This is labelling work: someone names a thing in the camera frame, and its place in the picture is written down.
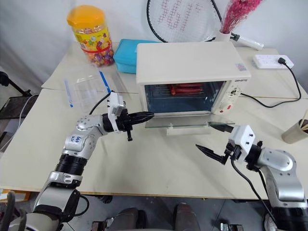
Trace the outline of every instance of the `blue plastic box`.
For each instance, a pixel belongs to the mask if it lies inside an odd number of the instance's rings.
[[[136,73],[137,45],[139,43],[153,43],[156,41],[121,39],[114,54],[115,64],[120,72]]]

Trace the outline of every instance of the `candy jar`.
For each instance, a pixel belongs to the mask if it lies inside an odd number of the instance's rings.
[[[112,42],[101,9],[89,5],[77,6],[68,14],[67,23],[92,64],[100,67],[114,62]]]

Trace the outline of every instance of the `oven label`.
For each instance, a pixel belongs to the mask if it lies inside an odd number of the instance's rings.
[[[244,64],[235,64],[235,65],[236,65],[237,69],[239,69],[239,71],[247,71]]]
[[[236,79],[234,82],[247,82],[248,79]]]

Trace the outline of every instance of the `chopsticks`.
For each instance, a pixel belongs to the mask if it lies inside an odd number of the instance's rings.
[[[303,130],[303,131],[306,131],[308,130],[308,124],[304,125],[304,121],[305,121],[305,118],[308,116],[308,109],[306,110],[305,114],[304,114],[304,117],[301,119],[301,122],[299,124],[299,127]]]

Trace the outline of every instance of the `cup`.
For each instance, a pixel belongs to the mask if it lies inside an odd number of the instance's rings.
[[[300,141],[304,138],[308,137],[308,130],[303,131],[299,125],[301,123],[301,120],[299,122],[297,122],[296,124],[294,124],[292,127],[290,127],[287,131],[285,131],[282,134],[282,139],[284,142],[286,143],[295,143],[297,141]],[[304,120],[304,123],[302,125],[305,126],[306,124],[308,124],[308,120]]]

